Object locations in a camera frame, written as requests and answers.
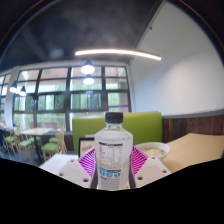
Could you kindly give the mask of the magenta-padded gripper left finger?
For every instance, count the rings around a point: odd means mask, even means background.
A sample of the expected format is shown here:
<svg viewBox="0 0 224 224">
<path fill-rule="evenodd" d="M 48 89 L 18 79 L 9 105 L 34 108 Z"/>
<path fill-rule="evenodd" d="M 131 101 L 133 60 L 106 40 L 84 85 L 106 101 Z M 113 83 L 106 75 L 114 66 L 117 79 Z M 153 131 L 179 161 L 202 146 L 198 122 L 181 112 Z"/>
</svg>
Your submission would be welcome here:
<svg viewBox="0 0 224 224">
<path fill-rule="evenodd" d="M 95 149 L 90 149 L 78 159 L 70 159 L 59 171 L 58 176 L 83 188 L 96 188 Z"/>
</svg>

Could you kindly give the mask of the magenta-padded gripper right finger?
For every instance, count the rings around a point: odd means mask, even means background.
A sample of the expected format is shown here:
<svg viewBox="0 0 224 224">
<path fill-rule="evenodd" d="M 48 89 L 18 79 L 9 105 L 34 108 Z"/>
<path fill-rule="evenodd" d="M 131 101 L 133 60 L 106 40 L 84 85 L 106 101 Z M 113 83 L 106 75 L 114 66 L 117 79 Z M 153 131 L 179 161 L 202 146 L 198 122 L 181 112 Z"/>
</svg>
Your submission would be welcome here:
<svg viewBox="0 0 224 224">
<path fill-rule="evenodd" d="M 130 187 L 140 188 L 157 181 L 171 171 L 157 157 L 148 157 L 140 149 L 133 147 L 130 164 Z"/>
</svg>

